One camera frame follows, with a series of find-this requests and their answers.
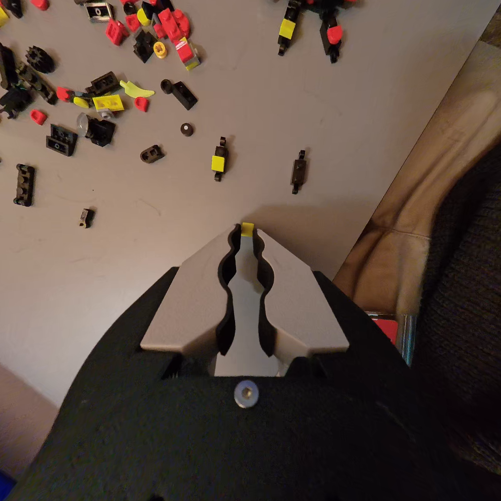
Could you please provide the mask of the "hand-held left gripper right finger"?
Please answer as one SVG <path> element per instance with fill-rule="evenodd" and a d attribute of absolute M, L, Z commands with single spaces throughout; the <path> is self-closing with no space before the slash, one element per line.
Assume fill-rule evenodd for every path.
<path fill-rule="evenodd" d="M 258 262 L 260 347 L 285 376 L 296 358 L 346 353 L 350 343 L 311 267 L 261 229 L 253 231 Z"/>

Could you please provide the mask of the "partly built lego model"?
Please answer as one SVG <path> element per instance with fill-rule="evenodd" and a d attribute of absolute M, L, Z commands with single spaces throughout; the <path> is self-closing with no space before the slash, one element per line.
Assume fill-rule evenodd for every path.
<path fill-rule="evenodd" d="M 340 57 L 343 28 L 337 22 L 338 12 L 347 9 L 357 1 L 288 1 L 278 36 L 278 55 L 283 56 L 291 46 L 300 14 L 304 11 L 316 13 L 320 20 L 320 37 L 324 53 L 331 64 Z"/>

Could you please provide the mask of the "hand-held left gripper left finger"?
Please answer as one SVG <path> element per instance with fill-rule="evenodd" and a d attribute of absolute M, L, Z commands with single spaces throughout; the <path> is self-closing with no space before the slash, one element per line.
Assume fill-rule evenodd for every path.
<path fill-rule="evenodd" d="M 140 343 L 143 350 L 179 354 L 213 376 L 218 354 L 226 355 L 235 337 L 229 282 L 241 225 L 230 226 L 175 269 L 172 282 Z"/>

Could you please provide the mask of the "scattered loose lego pieces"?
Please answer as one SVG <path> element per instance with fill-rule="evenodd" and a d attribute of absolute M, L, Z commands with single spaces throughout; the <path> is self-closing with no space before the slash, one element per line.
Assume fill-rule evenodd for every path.
<path fill-rule="evenodd" d="M 17 19 L 23 17 L 22 2 L 1 1 L 1 27 L 9 20 L 8 11 Z M 143 63 L 153 54 L 162 59 L 166 55 L 164 42 L 170 41 L 187 71 L 201 64 L 199 48 L 190 39 L 192 22 L 185 12 L 174 8 L 172 1 L 142 1 L 138 12 L 135 11 L 136 1 L 121 2 L 127 15 L 126 24 L 115 18 L 108 1 L 75 1 L 85 8 L 91 22 L 106 24 L 106 36 L 115 46 L 121 46 L 129 37 L 129 32 L 133 32 L 134 53 Z M 92 80 L 84 92 L 61 86 L 56 89 L 42 75 L 53 73 L 55 69 L 56 63 L 51 54 L 41 47 L 28 48 L 25 64 L 16 62 L 16 55 L 11 48 L 1 44 L 1 88 L 5 91 L 1 96 L 1 113 L 7 113 L 8 119 L 16 119 L 29 108 L 34 100 L 34 93 L 49 105 L 56 105 L 61 101 L 96 111 L 97 117 L 89 116 L 87 112 L 78 117 L 78 134 L 58 124 L 51 124 L 46 146 L 65 157 L 74 154 L 78 137 L 87 138 L 99 147 L 107 147 L 112 143 L 116 129 L 113 119 L 117 112 L 122 113 L 124 110 L 118 94 L 121 90 L 133 99 L 138 110 L 144 112 L 148 109 L 149 98 L 155 94 L 131 81 L 118 79 L 113 71 Z M 171 84 L 170 81 L 163 80 L 161 90 L 166 94 L 173 92 L 186 110 L 197 103 L 197 98 L 182 82 Z M 17 165 L 16 206 L 32 206 L 36 173 L 37 170 L 32 166 Z"/>

